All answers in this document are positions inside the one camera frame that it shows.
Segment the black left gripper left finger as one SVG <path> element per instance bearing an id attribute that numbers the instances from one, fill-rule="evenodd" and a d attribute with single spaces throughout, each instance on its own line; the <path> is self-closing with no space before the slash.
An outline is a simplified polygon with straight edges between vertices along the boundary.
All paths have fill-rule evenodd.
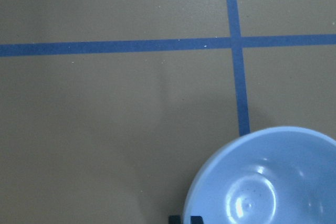
<path id="1" fill-rule="evenodd" d="M 170 215 L 168 217 L 168 224 L 181 224 L 181 216 L 180 215 Z"/>

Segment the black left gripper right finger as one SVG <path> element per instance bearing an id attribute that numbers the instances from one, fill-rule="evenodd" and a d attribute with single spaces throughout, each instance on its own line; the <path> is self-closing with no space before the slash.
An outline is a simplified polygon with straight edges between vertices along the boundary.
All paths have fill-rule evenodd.
<path id="1" fill-rule="evenodd" d="M 191 216 L 190 224 L 204 224 L 202 216 Z"/>

